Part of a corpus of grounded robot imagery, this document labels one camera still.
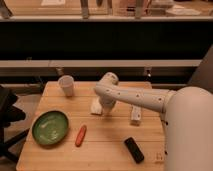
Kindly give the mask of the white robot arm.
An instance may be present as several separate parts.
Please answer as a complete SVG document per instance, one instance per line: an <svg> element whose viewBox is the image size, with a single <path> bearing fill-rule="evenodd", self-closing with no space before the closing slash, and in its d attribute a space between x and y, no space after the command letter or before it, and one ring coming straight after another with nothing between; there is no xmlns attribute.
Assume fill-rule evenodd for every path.
<svg viewBox="0 0 213 171"><path fill-rule="evenodd" d="M115 85L105 74L94 91L101 105L116 101L160 114L165 131L165 171L213 171L213 45L186 87L177 91Z"/></svg>

